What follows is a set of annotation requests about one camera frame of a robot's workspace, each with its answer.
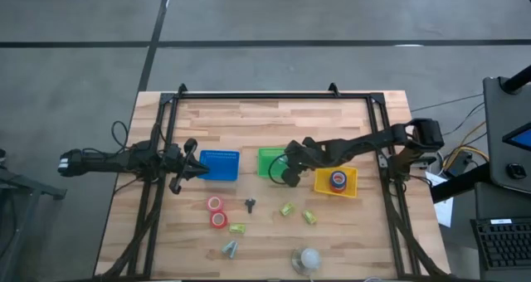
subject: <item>monitor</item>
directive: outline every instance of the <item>monitor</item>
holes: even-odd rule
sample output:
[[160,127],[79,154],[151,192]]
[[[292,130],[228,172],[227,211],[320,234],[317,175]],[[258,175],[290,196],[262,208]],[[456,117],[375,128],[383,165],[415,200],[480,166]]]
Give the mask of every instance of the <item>monitor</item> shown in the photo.
[[531,151],[531,123],[506,134],[503,140],[505,143]]

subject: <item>concrete floor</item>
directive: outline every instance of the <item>concrete floor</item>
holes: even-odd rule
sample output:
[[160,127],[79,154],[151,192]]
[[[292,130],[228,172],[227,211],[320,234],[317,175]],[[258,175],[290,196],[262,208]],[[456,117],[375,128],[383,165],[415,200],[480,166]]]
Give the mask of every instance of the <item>concrete floor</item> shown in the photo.
[[[0,0],[0,41],[149,41],[161,0]],[[529,0],[169,0],[161,40],[531,38]],[[486,76],[529,64],[529,46],[159,49],[148,90],[406,90],[412,109],[481,92]],[[0,148],[8,166],[68,188],[43,197],[24,248],[23,276],[92,275],[115,175],[62,178],[59,155],[114,150],[110,125],[128,123],[146,48],[0,48]],[[414,113],[453,129],[480,98]],[[448,152],[481,122],[446,138]],[[485,139],[475,144],[487,150]],[[442,228],[452,272],[477,277],[468,218],[473,194],[455,200]]]

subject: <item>blue plastic container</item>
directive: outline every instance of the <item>blue plastic container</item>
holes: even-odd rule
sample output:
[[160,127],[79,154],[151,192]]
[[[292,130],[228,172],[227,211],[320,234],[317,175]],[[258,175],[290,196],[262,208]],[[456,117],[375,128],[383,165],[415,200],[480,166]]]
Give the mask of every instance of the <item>blue plastic container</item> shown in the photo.
[[202,150],[199,161],[210,168],[207,174],[199,178],[207,180],[236,181],[240,152],[227,150]]

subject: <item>yellow cable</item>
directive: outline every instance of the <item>yellow cable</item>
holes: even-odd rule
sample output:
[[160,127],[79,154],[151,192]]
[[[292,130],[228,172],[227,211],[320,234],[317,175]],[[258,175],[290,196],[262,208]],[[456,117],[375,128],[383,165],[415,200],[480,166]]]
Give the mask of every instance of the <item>yellow cable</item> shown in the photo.
[[[454,149],[454,153],[448,158],[448,161],[446,163],[443,163],[442,167],[444,169],[447,169],[447,166],[450,166],[454,161],[455,159],[457,158],[457,154],[462,150],[462,148],[464,147],[463,144],[465,143],[466,139],[472,135],[476,130],[480,129],[483,125],[486,124],[486,121],[482,122],[481,124],[478,124],[478,126],[476,126],[475,128],[473,128],[462,140],[461,140],[461,143],[459,144],[459,146]],[[487,156],[485,153],[481,152],[480,150],[477,150],[475,148],[467,148],[466,150],[470,150],[472,152],[475,152],[475,153],[478,153],[480,154],[483,158],[486,158],[487,160],[489,159],[489,156]]]
[[[457,157],[457,154],[459,154],[462,150],[467,150],[467,151],[471,151],[471,152],[473,152],[473,153],[477,153],[477,154],[479,154],[481,157],[483,157],[486,161],[489,161],[489,156],[488,156],[486,153],[482,152],[482,151],[479,150],[479,149],[472,148],[472,147],[468,147],[468,146],[461,146],[461,147],[459,147],[459,148],[458,148],[458,149],[452,154],[452,157],[454,157],[454,155]],[[446,166],[446,165],[450,166],[451,163],[444,162],[444,163],[442,164],[442,167],[443,167],[444,169],[447,169],[447,166]]]
[[481,128],[481,127],[482,127],[483,125],[485,125],[486,123],[487,123],[487,122],[484,121],[484,122],[482,122],[481,124],[479,124],[478,126],[476,126],[475,128],[473,128],[473,129],[472,129],[472,130],[471,130],[471,131],[470,131],[470,132],[469,132],[469,133],[463,138],[463,140],[461,141],[461,144],[459,144],[459,146],[463,145],[463,144],[465,143],[466,139],[467,139],[470,135],[472,135],[476,130],[478,130],[479,128]]

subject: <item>green plastic container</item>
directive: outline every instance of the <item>green plastic container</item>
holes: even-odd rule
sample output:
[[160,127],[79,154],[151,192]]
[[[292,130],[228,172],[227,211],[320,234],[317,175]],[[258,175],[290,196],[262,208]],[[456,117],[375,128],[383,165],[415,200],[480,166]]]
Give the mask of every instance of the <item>green plastic container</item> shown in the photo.
[[[284,148],[258,148],[258,176],[269,178],[267,170],[269,170],[273,160],[281,154],[284,154]],[[286,168],[287,166],[281,158],[277,159],[271,168],[271,176],[280,177]]]

